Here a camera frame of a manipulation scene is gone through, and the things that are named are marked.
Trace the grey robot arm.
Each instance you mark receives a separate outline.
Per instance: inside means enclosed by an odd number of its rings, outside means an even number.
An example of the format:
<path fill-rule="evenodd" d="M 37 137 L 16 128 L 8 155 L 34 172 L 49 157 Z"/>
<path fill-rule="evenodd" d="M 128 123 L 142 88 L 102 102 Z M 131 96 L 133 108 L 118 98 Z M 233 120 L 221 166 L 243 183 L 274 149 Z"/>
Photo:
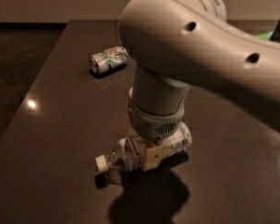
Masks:
<path fill-rule="evenodd" d="M 227 24 L 222 0 L 131 0 L 119 22 L 137 66 L 128 114 L 143 170 L 165 156 L 191 86 L 230 99 L 280 133 L 280 43 Z"/>

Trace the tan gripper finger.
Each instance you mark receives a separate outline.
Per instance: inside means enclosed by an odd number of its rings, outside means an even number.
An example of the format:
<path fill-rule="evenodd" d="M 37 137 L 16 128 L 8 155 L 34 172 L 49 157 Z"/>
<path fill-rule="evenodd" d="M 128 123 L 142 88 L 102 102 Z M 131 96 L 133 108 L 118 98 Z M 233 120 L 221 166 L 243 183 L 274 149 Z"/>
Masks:
<path fill-rule="evenodd" d="M 145 141 L 141 148 L 141 168 L 144 172 L 155 169 L 166 157 L 170 144 L 166 141 Z"/>

